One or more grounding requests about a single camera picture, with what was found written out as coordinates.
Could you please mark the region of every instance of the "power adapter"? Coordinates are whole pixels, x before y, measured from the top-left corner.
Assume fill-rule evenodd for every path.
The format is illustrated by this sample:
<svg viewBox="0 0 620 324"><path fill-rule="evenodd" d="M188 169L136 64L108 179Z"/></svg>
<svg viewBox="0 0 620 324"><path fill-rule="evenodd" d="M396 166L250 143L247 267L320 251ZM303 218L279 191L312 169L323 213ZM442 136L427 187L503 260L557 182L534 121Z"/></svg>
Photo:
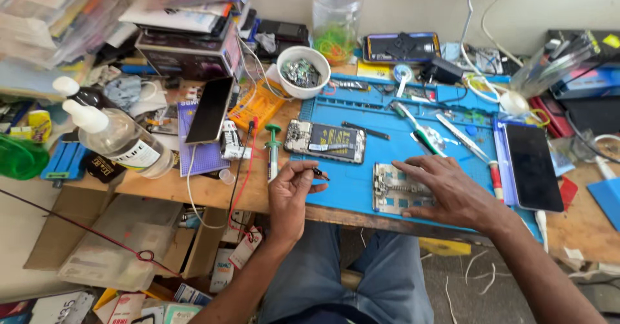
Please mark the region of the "power adapter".
<svg viewBox="0 0 620 324"><path fill-rule="evenodd" d="M463 70L459 66L450 63L439 57L433 57L433 59L427 63L426 66L420 72L420 79L431 83L437 81L444 84L455 84L461 81Z"/></svg>

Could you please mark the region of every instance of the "plastic bottle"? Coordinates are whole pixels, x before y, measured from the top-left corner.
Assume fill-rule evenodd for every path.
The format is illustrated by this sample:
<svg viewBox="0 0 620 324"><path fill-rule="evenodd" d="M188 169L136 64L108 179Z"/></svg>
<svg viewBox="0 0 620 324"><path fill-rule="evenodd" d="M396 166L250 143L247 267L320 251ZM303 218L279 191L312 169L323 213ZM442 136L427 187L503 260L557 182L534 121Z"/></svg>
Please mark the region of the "plastic bottle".
<svg viewBox="0 0 620 324"><path fill-rule="evenodd" d="M357 46L364 0L314 0L314 49L332 66L347 63Z"/></svg>
<svg viewBox="0 0 620 324"><path fill-rule="evenodd" d="M82 106L93 106L98 109L117 109L119 107L110 101L101 90L81 87L70 77L58 77L51 86L61 95L66 96L67 99L75 100Z"/></svg>
<svg viewBox="0 0 620 324"><path fill-rule="evenodd" d="M86 148L150 179L164 176L172 168L172 151L123 111L98 110L75 100L66 100L63 109L73 116Z"/></svg>
<svg viewBox="0 0 620 324"><path fill-rule="evenodd" d="M33 141L0 133L0 158L0 175L29 180L45 169L50 154Z"/></svg>

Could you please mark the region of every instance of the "white bowl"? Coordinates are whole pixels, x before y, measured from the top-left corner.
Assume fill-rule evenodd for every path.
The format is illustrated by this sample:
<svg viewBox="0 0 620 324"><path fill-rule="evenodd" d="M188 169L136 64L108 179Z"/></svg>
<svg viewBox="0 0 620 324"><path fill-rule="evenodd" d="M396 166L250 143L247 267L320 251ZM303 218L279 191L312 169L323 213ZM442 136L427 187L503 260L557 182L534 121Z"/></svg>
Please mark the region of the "white bowl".
<svg viewBox="0 0 620 324"><path fill-rule="evenodd" d="M284 78L284 76L282 75L282 66L287 61L295 61L301 58L305 58L310 61L314 65L316 70L321 74L320 85L314 88L301 88L293 85L292 83L287 81L286 78ZM280 56L278 57L276 66L278 68L278 76L280 77L280 83L282 87L292 97L298 99L311 99L317 96L321 92L323 87L327 84L327 82L329 82L329 78L331 78L332 76L332 70L329 67L327 59L325 59L325 57L321 55L320 52L301 45L297 47L290 47L285 51L281 52Z"/></svg>

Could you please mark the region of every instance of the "red tag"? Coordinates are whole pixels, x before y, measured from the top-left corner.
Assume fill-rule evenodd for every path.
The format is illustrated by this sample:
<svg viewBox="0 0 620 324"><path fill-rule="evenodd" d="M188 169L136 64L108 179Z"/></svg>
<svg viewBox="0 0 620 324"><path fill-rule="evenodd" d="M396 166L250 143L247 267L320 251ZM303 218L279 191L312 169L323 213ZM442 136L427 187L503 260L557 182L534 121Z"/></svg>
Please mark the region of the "red tag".
<svg viewBox="0 0 620 324"><path fill-rule="evenodd" d="M566 211L569 211L569 206L573 202L573 199L575 199L575 196L577 195L578 187L577 187L577 184L569 180L568 177L562 175L562 179L564 180L564 183L562 184L562 187L560 187L560 194L562 195L562 202L564 203L564 211L566 212Z"/></svg>

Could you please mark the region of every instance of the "man's left hand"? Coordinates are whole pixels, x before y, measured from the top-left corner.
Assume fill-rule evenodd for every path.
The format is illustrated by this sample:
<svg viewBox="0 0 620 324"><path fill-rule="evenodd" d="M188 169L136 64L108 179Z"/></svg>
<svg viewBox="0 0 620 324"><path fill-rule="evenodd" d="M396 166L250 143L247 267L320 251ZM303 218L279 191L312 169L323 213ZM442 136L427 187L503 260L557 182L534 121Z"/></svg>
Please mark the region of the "man's left hand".
<svg viewBox="0 0 620 324"><path fill-rule="evenodd" d="M288 249L292 249L304 233L307 194L327 189L327 184L312 185L313 179L320 179L312 170L317 166L317 161L288 162L269 184L270 238Z"/></svg>

